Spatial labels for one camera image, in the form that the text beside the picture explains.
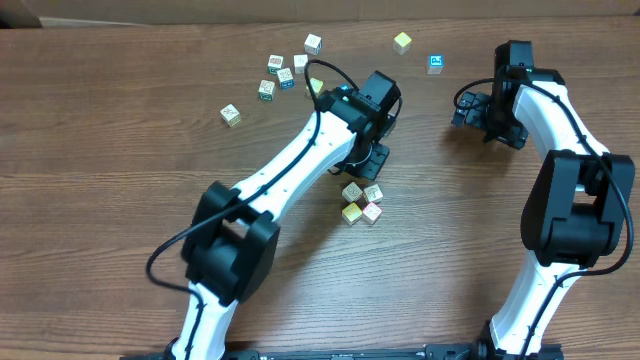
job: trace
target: wood grain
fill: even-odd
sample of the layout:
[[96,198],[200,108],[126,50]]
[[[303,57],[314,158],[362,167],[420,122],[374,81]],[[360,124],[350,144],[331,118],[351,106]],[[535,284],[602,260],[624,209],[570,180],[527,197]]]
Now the wood grain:
[[[404,56],[391,49],[401,31],[413,38]],[[351,180],[321,177],[284,220],[273,270],[229,341],[302,350],[476,336],[522,262],[520,214],[541,162],[531,143],[483,145],[450,126],[451,97],[492,75],[506,40],[532,40],[590,131],[640,159],[637,18],[1,31],[0,359],[115,359],[178,335],[187,298],[152,286],[146,259],[190,222],[211,182],[235,184],[299,131],[312,110],[301,76],[274,102],[257,91],[272,79],[269,55],[292,66],[310,32],[324,39],[320,58],[357,82],[377,69],[403,92],[377,182],[384,213],[347,226]],[[429,53],[444,54],[441,75],[426,75]],[[342,83],[313,71],[327,88]],[[242,114],[233,129],[219,114],[229,103]],[[178,251],[157,270],[184,282]],[[639,278],[633,256],[619,273],[580,280],[545,341],[567,359],[640,357]]]

